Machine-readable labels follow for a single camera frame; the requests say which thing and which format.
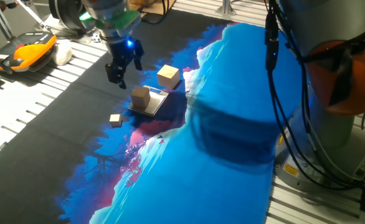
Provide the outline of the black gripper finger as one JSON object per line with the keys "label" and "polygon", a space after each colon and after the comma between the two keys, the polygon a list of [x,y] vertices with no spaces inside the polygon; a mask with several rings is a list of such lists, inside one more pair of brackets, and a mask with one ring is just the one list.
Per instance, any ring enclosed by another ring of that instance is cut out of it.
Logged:
{"label": "black gripper finger", "polygon": [[105,65],[105,71],[109,82],[117,84],[123,90],[126,89],[126,83],[124,81],[124,74],[126,72],[125,63],[107,63]]}
{"label": "black gripper finger", "polygon": [[134,61],[134,64],[135,64],[135,68],[137,70],[142,71],[143,67],[142,67],[142,64],[141,64],[141,58],[145,53],[144,53],[142,44],[138,39],[134,40],[134,44],[135,44],[135,54],[134,54],[133,61]]}

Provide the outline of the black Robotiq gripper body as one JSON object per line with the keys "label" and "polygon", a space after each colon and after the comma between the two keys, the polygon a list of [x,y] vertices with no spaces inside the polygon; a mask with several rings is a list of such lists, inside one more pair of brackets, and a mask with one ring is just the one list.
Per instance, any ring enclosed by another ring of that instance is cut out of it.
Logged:
{"label": "black Robotiq gripper body", "polygon": [[125,63],[128,66],[131,62],[134,62],[135,54],[135,44],[134,38],[127,37],[123,40],[116,41],[106,41],[106,46],[108,52],[112,57],[112,62]]}

